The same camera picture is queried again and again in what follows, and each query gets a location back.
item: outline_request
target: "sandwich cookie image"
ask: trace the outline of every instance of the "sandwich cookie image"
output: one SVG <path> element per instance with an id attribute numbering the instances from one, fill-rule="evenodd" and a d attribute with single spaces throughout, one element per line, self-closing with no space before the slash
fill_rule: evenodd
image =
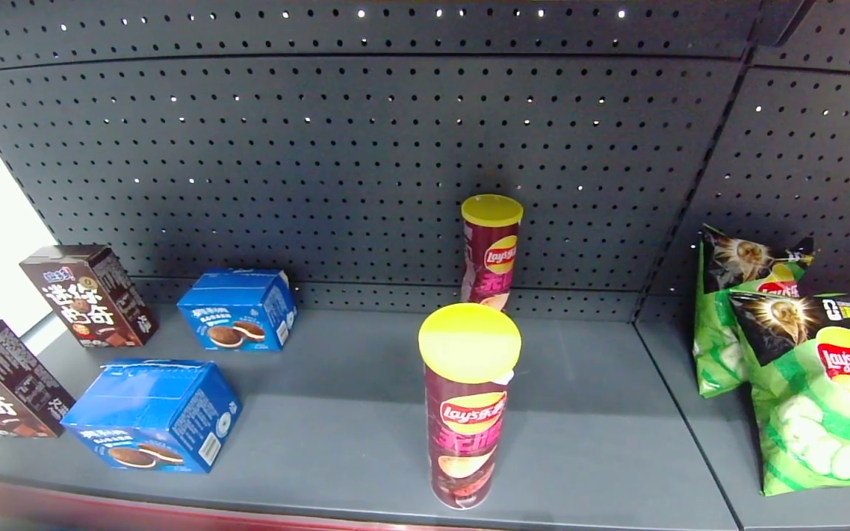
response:
<path id="1" fill-rule="evenodd" d="M 142 451 L 144 454 L 159 460 L 163 465 L 179 466 L 185 462 L 180 454 L 177 454 L 175 451 L 156 446 L 155 444 L 141 443 L 137 445 L 137 448 L 139 448 L 139 451 Z"/>
<path id="2" fill-rule="evenodd" d="M 241 332 L 227 326 L 213 326 L 206 332 L 206 336 L 209 336 L 216 347 L 222 349 L 237 349 L 245 342 L 245 336 L 242 336 Z"/>
<path id="3" fill-rule="evenodd" d="M 131 468 L 154 468 L 156 467 L 156 458 L 144 451 L 139 451 L 134 448 L 111 448 L 108 450 L 109 456 L 114 458 L 114 461 Z"/>
<path id="4" fill-rule="evenodd" d="M 234 322 L 232 328 L 255 343 L 261 343 L 264 340 L 264 329 L 253 322 Z"/>

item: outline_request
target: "cardboard box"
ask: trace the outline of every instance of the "cardboard box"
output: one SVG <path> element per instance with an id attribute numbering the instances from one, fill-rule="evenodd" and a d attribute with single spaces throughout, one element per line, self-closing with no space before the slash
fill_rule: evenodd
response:
<path id="1" fill-rule="evenodd" d="M 213 269 L 179 310 L 206 350 L 280 350 L 297 318 L 280 269 Z"/>
<path id="2" fill-rule="evenodd" d="M 61 423 L 114 468 L 208 473 L 242 412 L 213 362 L 117 359 Z"/>
<path id="3" fill-rule="evenodd" d="M 0 320 L 0 437 L 59 437 L 75 400 Z"/>
<path id="4" fill-rule="evenodd" d="M 108 246 L 45 246 L 21 269 L 81 346 L 142 346 L 159 328 Z"/>

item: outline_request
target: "pegboard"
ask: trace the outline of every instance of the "pegboard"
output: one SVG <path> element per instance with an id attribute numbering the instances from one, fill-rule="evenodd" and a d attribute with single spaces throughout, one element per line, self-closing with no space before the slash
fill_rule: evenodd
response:
<path id="1" fill-rule="evenodd" d="M 58 241 L 133 276 L 458 285 L 460 201 L 526 209 L 517 287 L 638 291 L 737 63 L 133 60 L 0 71 L 0 152 Z"/>
<path id="2" fill-rule="evenodd" d="M 814 236 L 804 289 L 850 294 L 849 74 L 749 71 L 652 293 L 694 292 L 704 222 L 774 246 Z"/>
<path id="3" fill-rule="evenodd" d="M 760 47 L 753 64 L 850 72 L 850 0 L 817 0 L 780 47 Z"/>
<path id="4" fill-rule="evenodd" d="M 175 305 L 195 280 L 136 278 L 139 293 L 149 302 Z M 458 302 L 452 286 L 357 285 L 356 283 L 295 282 L 298 308 L 377 310 L 429 313 Z M 634 292 L 578 292 L 515 289 L 507 313 L 549 319 L 629 320 L 638 294 Z"/>
<path id="5" fill-rule="evenodd" d="M 0 0 L 0 68 L 264 54 L 738 57 L 756 14 L 750 0 Z"/>

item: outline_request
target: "lay's chip can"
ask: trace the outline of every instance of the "lay's chip can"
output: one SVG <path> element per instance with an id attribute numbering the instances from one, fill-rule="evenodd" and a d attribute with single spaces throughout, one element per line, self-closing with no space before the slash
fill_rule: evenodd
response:
<path id="1" fill-rule="evenodd" d="M 461 302 L 503 310 L 514 278 L 516 231 L 523 207 L 504 195 L 473 195 L 461 205 L 461 216 L 465 221 Z"/>
<path id="2" fill-rule="evenodd" d="M 469 510 L 490 492 L 520 332 L 498 310 L 459 303 L 425 319 L 418 347 L 425 362 L 432 490 L 448 507 Z"/>

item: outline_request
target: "snack bag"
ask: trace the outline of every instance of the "snack bag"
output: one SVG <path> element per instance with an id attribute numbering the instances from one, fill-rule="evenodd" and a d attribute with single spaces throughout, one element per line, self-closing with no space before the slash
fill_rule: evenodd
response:
<path id="1" fill-rule="evenodd" d="M 850 485 L 850 302 L 730 293 L 763 457 L 763 494 Z"/>
<path id="2" fill-rule="evenodd" d="M 694 362 L 704 398 L 735 389 L 746 381 L 746 366 L 736 339 L 730 290 L 799 296 L 796 282 L 812 263 L 812 238 L 792 251 L 729 238 L 704 225 L 694 311 Z"/>

